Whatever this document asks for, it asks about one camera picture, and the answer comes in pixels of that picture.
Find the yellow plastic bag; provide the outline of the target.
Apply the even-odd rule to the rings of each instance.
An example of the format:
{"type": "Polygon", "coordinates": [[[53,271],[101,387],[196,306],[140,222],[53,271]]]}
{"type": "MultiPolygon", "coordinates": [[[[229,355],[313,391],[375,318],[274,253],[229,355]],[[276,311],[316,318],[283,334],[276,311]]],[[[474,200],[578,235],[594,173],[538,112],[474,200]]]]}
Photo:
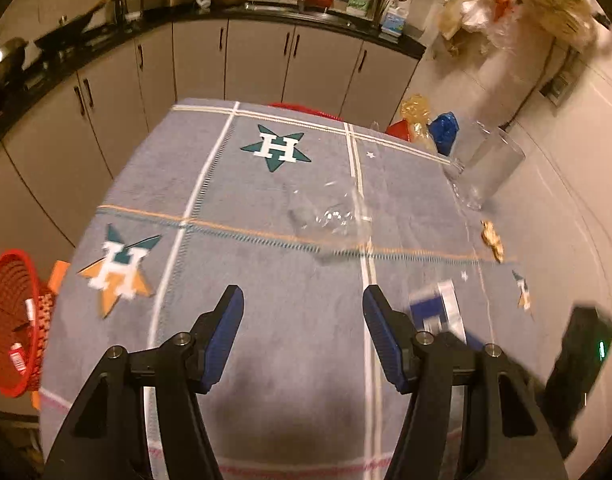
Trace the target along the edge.
{"type": "Polygon", "coordinates": [[[406,122],[409,141],[430,153],[437,153],[432,134],[428,130],[428,100],[419,93],[409,96],[400,104],[399,113],[406,122]]]}

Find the lidded pot on stove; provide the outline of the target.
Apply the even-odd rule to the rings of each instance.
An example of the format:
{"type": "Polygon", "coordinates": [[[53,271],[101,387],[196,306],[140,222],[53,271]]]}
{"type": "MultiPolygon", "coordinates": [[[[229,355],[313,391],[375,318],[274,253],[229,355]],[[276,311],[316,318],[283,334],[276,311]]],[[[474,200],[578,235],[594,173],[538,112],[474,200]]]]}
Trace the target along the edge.
{"type": "Polygon", "coordinates": [[[27,46],[28,41],[20,37],[0,41],[0,89],[17,79],[24,71],[27,46]]]}

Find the blue plastic bag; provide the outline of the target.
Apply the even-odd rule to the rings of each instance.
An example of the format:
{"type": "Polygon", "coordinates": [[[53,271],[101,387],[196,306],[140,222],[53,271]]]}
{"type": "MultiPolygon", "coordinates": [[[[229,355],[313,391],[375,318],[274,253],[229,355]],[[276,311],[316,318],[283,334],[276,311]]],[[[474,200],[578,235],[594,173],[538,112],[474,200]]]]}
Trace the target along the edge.
{"type": "Polygon", "coordinates": [[[452,112],[440,114],[427,128],[435,142],[437,152],[443,156],[449,156],[460,130],[455,114],[452,112]]]}

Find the black wok pan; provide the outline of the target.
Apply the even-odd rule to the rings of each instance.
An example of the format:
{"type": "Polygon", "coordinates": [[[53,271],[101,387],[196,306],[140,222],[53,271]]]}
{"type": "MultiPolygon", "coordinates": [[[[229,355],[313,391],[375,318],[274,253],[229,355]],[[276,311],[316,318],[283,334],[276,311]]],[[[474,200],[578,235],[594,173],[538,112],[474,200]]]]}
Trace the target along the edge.
{"type": "Polygon", "coordinates": [[[92,21],[93,15],[102,10],[109,0],[98,0],[91,9],[77,15],[72,20],[60,20],[56,29],[47,32],[33,41],[42,52],[59,52],[73,46],[81,37],[85,27],[92,21]]]}

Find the clear crumpled plastic wrap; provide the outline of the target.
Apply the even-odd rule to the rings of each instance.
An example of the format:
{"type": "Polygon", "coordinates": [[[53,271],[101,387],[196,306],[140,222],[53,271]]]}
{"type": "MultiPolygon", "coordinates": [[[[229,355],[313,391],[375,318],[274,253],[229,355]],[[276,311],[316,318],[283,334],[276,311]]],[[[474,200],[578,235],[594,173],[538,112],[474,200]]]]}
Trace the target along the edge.
{"type": "Polygon", "coordinates": [[[286,212],[300,242],[333,254],[369,243],[372,217],[353,182],[284,185],[286,212]]]}

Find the clear plastic pitcher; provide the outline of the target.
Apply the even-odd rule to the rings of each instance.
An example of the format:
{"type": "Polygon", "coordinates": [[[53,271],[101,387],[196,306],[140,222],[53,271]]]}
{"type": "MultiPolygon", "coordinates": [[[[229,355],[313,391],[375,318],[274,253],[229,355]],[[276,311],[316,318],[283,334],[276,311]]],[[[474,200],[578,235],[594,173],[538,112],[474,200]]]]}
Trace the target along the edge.
{"type": "Polygon", "coordinates": [[[504,130],[473,122],[458,132],[443,173],[464,206],[481,210],[525,158],[504,130]]]}

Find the small white blue box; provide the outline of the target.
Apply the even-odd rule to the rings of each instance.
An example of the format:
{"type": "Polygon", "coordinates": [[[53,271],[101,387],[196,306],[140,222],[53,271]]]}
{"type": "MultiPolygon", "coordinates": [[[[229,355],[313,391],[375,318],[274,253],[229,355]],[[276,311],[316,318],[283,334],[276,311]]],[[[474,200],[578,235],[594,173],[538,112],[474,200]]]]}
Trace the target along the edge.
{"type": "Polygon", "coordinates": [[[451,280],[411,292],[407,312],[417,330],[425,330],[432,335],[451,333],[476,351],[484,349],[484,344],[464,327],[455,285],[451,280]]]}

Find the grey patterned tablecloth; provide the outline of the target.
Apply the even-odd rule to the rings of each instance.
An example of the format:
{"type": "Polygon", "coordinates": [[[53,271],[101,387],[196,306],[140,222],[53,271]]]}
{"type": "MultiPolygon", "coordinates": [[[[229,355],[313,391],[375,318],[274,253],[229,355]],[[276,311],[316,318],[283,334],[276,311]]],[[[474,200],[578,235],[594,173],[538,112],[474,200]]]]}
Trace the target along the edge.
{"type": "Polygon", "coordinates": [[[462,209],[438,158],[368,129],[289,110],[188,100],[170,110],[95,207],[60,289],[41,382],[41,439],[113,344],[158,346],[212,309],[225,287],[245,307],[220,382],[201,399],[211,444],[233,479],[376,479],[406,399],[387,384],[361,296],[391,305],[455,285],[463,324],[526,367],[539,332],[518,306],[527,260],[496,217],[495,261],[480,218],[462,209]],[[353,182],[369,243],[323,252],[295,237],[284,185],[353,182]]]}

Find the white green detergent jug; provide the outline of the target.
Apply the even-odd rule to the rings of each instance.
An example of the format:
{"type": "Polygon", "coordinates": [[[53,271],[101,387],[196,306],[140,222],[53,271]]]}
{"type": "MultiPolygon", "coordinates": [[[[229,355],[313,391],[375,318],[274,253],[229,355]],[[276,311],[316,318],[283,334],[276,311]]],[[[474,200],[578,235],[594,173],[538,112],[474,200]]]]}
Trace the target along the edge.
{"type": "Polygon", "coordinates": [[[370,2],[371,0],[348,0],[345,12],[358,18],[365,18],[368,15],[370,2]]]}

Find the hanging plastic bags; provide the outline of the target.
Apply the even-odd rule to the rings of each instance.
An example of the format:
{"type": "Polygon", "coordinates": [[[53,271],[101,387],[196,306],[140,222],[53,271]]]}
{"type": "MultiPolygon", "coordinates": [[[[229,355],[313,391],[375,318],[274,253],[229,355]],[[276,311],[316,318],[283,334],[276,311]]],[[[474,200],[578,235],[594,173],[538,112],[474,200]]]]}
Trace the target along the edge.
{"type": "Polygon", "coordinates": [[[578,52],[597,42],[591,0],[445,0],[437,29],[447,41],[457,32],[468,32],[481,34],[502,49],[515,41],[516,23],[521,18],[578,52]]]}

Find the red plastic basket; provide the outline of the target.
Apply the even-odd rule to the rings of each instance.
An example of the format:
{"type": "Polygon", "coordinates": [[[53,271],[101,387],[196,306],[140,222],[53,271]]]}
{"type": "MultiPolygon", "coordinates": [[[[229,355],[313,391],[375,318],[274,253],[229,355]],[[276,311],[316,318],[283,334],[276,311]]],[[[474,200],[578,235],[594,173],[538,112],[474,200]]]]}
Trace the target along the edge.
{"type": "Polygon", "coordinates": [[[52,314],[70,264],[57,260],[50,277],[40,278],[29,255],[11,249],[0,255],[0,393],[25,394],[35,410],[52,314]]]}

